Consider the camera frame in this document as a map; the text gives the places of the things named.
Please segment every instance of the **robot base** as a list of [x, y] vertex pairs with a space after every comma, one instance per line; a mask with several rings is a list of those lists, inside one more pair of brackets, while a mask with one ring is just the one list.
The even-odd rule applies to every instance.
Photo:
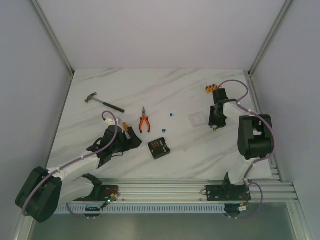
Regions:
[[250, 201], [251, 194], [245, 185], [232, 185], [228, 173], [225, 175], [222, 185], [206, 185], [206, 198], [210, 202], [221, 201]]

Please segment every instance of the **pliers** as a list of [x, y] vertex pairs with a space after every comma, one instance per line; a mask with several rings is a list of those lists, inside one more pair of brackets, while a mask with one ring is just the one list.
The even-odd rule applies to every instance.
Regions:
[[142, 109], [142, 117], [140, 117], [140, 133], [142, 133], [142, 125], [144, 124], [144, 121], [146, 122], [146, 125], [148, 126], [148, 133], [150, 133], [150, 123], [149, 123], [149, 117], [146, 116], [146, 110], [145, 107]]

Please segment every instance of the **hammer head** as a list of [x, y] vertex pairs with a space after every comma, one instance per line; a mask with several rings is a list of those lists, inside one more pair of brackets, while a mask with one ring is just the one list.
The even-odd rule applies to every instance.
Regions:
[[85, 101], [86, 103], [89, 102], [89, 101], [92, 99], [92, 97], [95, 96], [95, 95], [97, 95], [96, 92], [90, 94], [90, 95], [86, 98], [86, 100], [84, 100], [84, 101]]

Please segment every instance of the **small transparent square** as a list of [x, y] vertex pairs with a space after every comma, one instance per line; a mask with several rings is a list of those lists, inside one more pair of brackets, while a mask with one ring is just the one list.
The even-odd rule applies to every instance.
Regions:
[[209, 123], [209, 119], [207, 119], [207, 117], [203, 111], [189, 114], [188, 119], [189, 119], [191, 126], [193, 128], [207, 125]]

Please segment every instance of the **hammer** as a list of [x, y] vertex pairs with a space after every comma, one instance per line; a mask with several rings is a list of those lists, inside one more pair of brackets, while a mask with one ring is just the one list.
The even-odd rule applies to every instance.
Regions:
[[125, 112], [125, 110], [123, 110], [123, 109], [121, 109], [121, 108], [119, 108], [119, 107], [113, 106], [113, 105], [111, 105], [111, 104], [109, 104], [109, 103], [106, 103], [106, 102], [104, 102], [104, 101], [101, 101], [101, 100], [99, 100], [99, 99], [96, 99], [96, 98], [94, 97], [95, 95], [97, 95], [96, 92], [90, 94], [90, 95], [86, 98], [86, 100], [84, 100], [84, 101], [85, 101], [86, 103], [88, 103], [88, 102], [92, 99], [92, 100], [95, 100], [95, 101], [98, 102], [98, 103], [101, 103], [101, 104], [109, 107], [109, 108], [112, 108], [112, 109], [114, 109], [114, 110], [117, 110], [117, 111], [119, 111], [120, 113], [124, 113], [124, 112]]

